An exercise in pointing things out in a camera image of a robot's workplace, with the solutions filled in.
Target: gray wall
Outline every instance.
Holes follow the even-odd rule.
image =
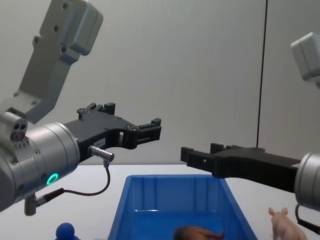
[[[269,0],[259,146],[302,158],[319,152],[320,91],[303,82],[290,43],[320,33],[320,1]]]
[[[208,151],[211,142],[255,146],[265,0],[91,2],[104,15],[95,46],[41,124],[74,120],[91,102],[115,102],[137,125],[162,118],[160,141],[111,149],[115,164],[176,164],[181,146]],[[48,6],[1,2],[0,101],[19,86]]]

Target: blue container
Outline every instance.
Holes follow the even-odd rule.
[[[108,240],[173,240],[181,226],[225,240],[256,240],[224,179],[211,175],[127,177]]]

